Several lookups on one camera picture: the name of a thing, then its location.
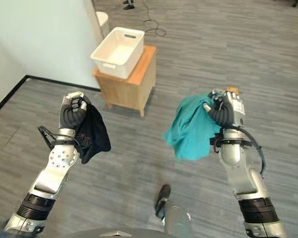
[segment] teal cloth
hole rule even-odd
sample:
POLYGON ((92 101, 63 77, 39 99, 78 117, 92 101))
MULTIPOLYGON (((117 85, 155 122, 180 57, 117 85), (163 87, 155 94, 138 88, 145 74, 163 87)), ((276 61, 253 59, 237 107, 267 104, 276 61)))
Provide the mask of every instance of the teal cloth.
POLYGON ((173 146, 177 159, 195 161, 208 156, 210 138, 220 131, 203 103, 214 104, 208 94, 186 97, 177 109, 172 126, 162 136, 167 145, 173 146))

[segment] wooden nightstand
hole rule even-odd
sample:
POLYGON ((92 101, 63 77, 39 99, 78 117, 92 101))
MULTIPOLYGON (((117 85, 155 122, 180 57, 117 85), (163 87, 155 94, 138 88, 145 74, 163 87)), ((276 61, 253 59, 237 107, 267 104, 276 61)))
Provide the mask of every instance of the wooden nightstand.
POLYGON ((144 108, 152 87, 155 86, 156 47, 144 46, 144 52, 127 79, 104 74, 96 67, 96 77, 107 106, 112 104, 136 109, 145 115, 144 108))

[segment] basket handle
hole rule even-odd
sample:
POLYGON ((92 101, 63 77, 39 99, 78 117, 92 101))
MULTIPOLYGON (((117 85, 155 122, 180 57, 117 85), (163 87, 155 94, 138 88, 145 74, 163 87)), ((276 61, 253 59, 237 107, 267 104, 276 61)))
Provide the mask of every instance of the basket handle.
POLYGON ((135 38, 136 38, 136 36, 134 36, 134 35, 130 35, 130 34, 125 34, 125 37, 128 37, 128 38, 133 38, 133 39, 135 39, 135 38))
POLYGON ((103 66, 107 68, 116 68, 114 64, 110 64, 110 63, 103 63, 103 66))

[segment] black towel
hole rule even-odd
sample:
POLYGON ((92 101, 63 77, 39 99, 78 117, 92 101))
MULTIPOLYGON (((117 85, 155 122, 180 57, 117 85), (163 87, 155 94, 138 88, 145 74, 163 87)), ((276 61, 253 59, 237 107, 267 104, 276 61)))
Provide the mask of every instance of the black towel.
POLYGON ((78 151, 82 164, 86 164, 95 154, 111 149, 103 118, 92 104, 87 104, 85 119, 76 130, 75 139, 81 145, 78 151))

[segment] plastic basket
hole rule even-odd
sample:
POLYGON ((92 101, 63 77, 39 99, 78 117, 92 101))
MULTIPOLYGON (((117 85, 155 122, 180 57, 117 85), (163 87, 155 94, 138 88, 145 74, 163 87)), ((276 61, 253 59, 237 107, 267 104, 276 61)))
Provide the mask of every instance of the plastic basket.
POLYGON ((127 79, 144 51, 143 31, 115 27, 91 54, 103 73, 127 79))

